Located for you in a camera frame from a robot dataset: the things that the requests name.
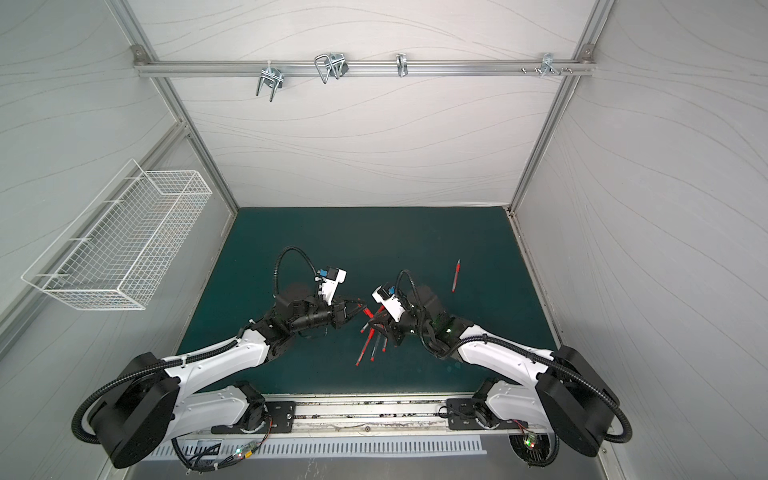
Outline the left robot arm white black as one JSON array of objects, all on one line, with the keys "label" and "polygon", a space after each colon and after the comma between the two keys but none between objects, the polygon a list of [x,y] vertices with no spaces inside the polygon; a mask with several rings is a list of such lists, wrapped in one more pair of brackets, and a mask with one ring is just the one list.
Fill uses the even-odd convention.
[{"label": "left robot arm white black", "polygon": [[134,357],[121,374],[91,393],[70,428],[86,444],[101,446],[116,468],[132,466],[165,442],[202,430],[252,433],[272,421],[263,395],[248,381],[219,390],[210,385],[283,355],[307,330],[338,329],[362,313],[364,301],[293,284],[273,306],[238,333],[207,347],[158,358]]}]

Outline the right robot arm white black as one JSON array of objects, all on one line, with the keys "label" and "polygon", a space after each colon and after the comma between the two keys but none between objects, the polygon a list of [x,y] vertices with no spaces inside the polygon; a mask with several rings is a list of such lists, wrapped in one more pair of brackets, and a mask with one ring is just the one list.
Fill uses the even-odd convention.
[{"label": "right robot arm white black", "polygon": [[444,414],[458,426],[516,430],[518,450],[537,466],[552,461],[560,444],[594,457],[605,442],[632,439],[619,399],[577,350],[539,349],[495,335],[448,313],[425,285],[410,293],[379,286],[372,297],[379,310],[369,323],[390,343],[414,336],[440,360],[492,372],[472,397],[447,401]]}]

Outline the green table mat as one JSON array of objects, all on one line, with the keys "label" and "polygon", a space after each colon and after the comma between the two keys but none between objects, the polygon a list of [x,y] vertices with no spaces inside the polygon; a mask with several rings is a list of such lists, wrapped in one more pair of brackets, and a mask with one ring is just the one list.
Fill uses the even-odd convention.
[{"label": "green table mat", "polygon": [[[451,284],[457,260],[461,271]],[[556,346],[505,211],[491,208],[246,208],[239,212],[181,343],[188,352],[233,336],[273,303],[274,288],[311,281],[311,269],[347,271],[342,296],[370,301],[409,270],[452,314],[509,340]],[[299,337],[278,359],[238,373],[264,394],[469,392],[486,369],[431,356],[414,337],[374,341],[364,316]]]}]

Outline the metal U-bolt clamp left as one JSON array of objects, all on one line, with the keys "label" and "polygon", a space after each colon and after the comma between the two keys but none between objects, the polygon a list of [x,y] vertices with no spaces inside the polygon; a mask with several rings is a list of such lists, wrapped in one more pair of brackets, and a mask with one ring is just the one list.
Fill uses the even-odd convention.
[{"label": "metal U-bolt clamp left", "polygon": [[269,92],[269,101],[273,102],[276,93],[283,87],[284,74],[281,70],[268,65],[260,71],[256,87],[256,96],[259,96],[262,92]]}]

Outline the metal u-bolt clamp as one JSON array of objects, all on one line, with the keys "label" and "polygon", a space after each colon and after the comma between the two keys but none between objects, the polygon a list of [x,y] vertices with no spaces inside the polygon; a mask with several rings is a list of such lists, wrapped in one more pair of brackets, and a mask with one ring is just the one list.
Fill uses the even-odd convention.
[{"label": "metal u-bolt clamp", "polygon": [[276,93],[283,87],[284,74],[281,70],[268,65],[260,71],[256,87],[256,96],[259,96],[262,92],[269,92],[269,101],[273,102]]},{"label": "metal u-bolt clamp", "polygon": [[323,84],[331,78],[339,80],[349,71],[347,59],[343,53],[328,52],[314,58],[314,66]]}]

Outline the metal U-bolt clamp middle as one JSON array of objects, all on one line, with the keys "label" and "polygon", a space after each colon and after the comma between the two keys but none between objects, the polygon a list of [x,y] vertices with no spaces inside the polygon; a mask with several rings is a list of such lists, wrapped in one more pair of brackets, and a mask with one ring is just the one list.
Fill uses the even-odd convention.
[{"label": "metal U-bolt clamp middle", "polygon": [[331,78],[339,80],[349,71],[347,59],[343,53],[328,52],[314,58],[314,66],[323,84]]}]

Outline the metal bolt clamp right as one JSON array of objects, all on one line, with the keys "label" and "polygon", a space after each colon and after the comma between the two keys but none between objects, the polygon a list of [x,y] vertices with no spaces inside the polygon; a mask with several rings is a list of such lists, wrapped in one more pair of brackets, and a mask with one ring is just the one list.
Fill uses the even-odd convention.
[{"label": "metal bolt clamp right", "polygon": [[552,54],[547,53],[541,58],[537,66],[531,68],[521,67],[520,72],[523,75],[536,75],[539,78],[543,78],[547,76],[570,76],[573,74],[573,69],[568,66],[556,65]]}]

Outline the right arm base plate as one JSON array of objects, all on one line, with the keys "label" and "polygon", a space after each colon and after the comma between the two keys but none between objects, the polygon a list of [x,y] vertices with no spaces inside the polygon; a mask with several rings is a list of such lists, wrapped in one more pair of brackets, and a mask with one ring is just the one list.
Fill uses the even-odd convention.
[{"label": "right arm base plate", "polygon": [[510,429],[508,422],[497,417],[481,400],[474,398],[449,398],[437,411],[446,421],[450,431]]}]

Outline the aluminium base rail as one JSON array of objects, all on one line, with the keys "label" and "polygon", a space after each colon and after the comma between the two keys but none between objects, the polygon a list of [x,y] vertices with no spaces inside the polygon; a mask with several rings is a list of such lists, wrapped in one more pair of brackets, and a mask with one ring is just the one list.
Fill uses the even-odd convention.
[{"label": "aluminium base rail", "polygon": [[[298,436],[426,435],[449,432],[451,421],[439,415],[450,400],[469,401],[469,392],[412,394],[288,395],[266,397],[272,431]],[[253,435],[256,425],[237,423],[246,412],[246,398],[235,387],[194,394],[177,402],[163,441],[185,435]]]}]

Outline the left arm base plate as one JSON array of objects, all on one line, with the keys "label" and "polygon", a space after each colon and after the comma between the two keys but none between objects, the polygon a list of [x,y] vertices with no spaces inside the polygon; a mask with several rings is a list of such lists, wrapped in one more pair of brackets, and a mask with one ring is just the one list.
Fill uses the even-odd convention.
[{"label": "left arm base plate", "polygon": [[250,407],[234,425],[219,425],[211,428],[212,434],[263,434],[268,428],[271,433],[291,433],[295,419],[296,403],[293,401],[266,401]]}]

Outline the small metal bracket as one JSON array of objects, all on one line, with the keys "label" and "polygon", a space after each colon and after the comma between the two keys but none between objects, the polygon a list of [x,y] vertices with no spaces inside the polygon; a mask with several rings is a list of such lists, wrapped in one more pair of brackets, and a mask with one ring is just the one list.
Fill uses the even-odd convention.
[{"label": "small metal bracket", "polygon": [[396,70],[399,78],[405,78],[408,75],[408,60],[404,53],[397,53],[395,57]]}]

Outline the aluminium crossbar rail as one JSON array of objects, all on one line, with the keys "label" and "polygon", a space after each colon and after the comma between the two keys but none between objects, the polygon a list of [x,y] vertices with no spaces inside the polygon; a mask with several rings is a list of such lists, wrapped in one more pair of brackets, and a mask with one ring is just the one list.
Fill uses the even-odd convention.
[{"label": "aluminium crossbar rail", "polygon": [[[406,77],[502,77],[523,75],[521,67],[537,66],[541,58],[528,60],[408,60]],[[348,60],[347,78],[399,78],[395,59]],[[594,62],[555,59],[558,66],[573,69],[570,76],[591,75],[597,69]],[[145,78],[214,78],[253,77],[271,65],[282,71],[285,78],[318,78],[312,60],[289,61],[156,61],[136,64],[134,69]]]}]

